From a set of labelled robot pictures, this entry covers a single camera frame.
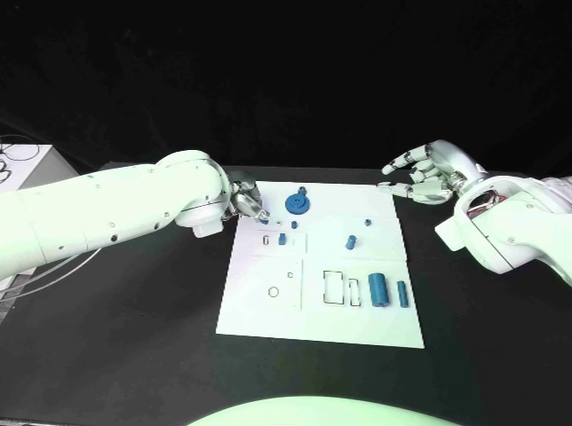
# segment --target white paper sheet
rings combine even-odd
[[[258,186],[271,220],[263,225],[240,218],[218,333],[424,348],[392,195],[372,185]],[[297,216],[286,200],[300,186],[312,209]],[[353,250],[346,249],[351,235],[358,237]],[[377,272],[388,282],[385,308],[372,306],[369,275]],[[398,302],[400,280],[407,283],[408,308]]]

